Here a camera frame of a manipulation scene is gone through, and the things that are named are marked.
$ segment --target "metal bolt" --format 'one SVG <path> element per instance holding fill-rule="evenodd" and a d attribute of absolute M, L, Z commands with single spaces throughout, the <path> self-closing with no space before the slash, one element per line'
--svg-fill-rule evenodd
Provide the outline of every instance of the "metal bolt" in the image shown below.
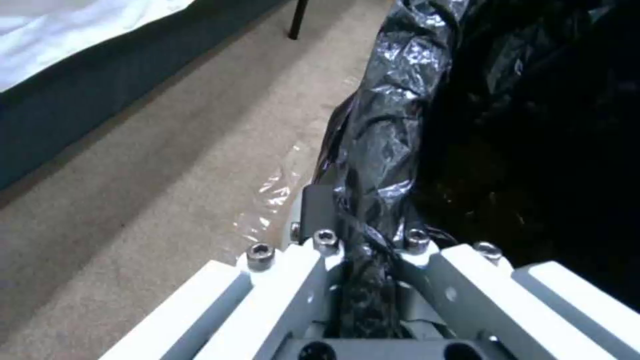
<path fill-rule="evenodd" d="M 256 243 L 246 250 L 246 259 L 249 269 L 253 271 L 265 271 L 273 264 L 275 250 L 269 244 Z"/>
<path fill-rule="evenodd" d="M 498 261 L 502 259 L 502 250 L 494 244 L 487 241 L 479 241 L 474 244 L 474 250 L 482 255 L 485 259 L 491 261 L 494 265 L 498 265 Z"/>
<path fill-rule="evenodd" d="M 420 254 L 427 250 L 429 236 L 422 229 L 410 229 L 404 234 L 404 249 L 412 254 Z"/>
<path fill-rule="evenodd" d="M 314 249 L 323 255 L 332 255 L 338 250 L 338 237 L 331 229 L 314 232 Z"/>
<path fill-rule="evenodd" d="M 291 227 L 289 228 L 289 239 L 292 243 L 300 242 L 300 223 L 297 221 L 291 222 Z"/>

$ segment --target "bed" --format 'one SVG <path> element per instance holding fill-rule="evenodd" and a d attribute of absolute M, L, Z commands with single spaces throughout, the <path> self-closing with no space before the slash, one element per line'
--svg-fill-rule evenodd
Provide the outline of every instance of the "bed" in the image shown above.
<path fill-rule="evenodd" d="M 0 2 L 0 190 L 283 1 Z"/>

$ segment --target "clear plastic sheet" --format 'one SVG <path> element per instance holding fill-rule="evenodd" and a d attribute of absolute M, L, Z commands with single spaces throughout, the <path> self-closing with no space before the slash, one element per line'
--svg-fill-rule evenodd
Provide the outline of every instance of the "clear plastic sheet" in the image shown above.
<path fill-rule="evenodd" d="M 282 158 L 278 168 L 260 185 L 252 205 L 238 214 L 233 223 L 242 238 L 280 246 L 280 235 L 293 197 L 309 182 L 313 172 L 323 121 L 315 120 L 301 132 Z"/>

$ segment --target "black garbage bag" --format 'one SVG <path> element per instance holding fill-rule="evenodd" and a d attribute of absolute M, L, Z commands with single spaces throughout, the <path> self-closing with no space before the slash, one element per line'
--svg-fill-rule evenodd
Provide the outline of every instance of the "black garbage bag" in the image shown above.
<path fill-rule="evenodd" d="M 441 247 L 555 259 L 637 308 L 638 14 L 633 1 L 396 1 L 314 178 L 334 187 L 346 248 L 340 336 L 401 336 L 393 249 L 413 213 Z"/>

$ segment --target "hex socket screw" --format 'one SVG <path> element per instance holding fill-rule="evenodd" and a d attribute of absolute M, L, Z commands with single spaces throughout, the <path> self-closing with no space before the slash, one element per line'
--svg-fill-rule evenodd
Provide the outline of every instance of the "hex socket screw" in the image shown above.
<path fill-rule="evenodd" d="M 265 271 L 273 265 L 275 249 L 267 243 L 255 243 L 246 250 L 246 259 L 249 269 Z"/>

